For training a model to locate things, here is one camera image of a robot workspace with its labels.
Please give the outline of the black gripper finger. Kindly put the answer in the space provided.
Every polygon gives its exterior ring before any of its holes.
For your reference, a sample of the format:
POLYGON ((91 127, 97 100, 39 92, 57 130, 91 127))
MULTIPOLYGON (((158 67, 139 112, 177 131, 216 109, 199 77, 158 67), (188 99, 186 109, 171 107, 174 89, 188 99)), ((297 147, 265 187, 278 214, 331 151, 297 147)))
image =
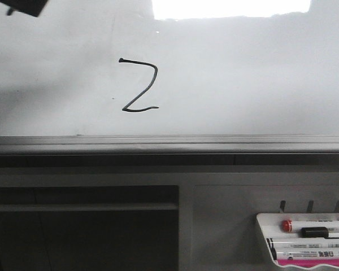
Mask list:
POLYGON ((0 0, 0 3, 8 6, 7 16, 11 16, 15 11, 18 11, 33 17, 39 17, 48 0, 0 0))

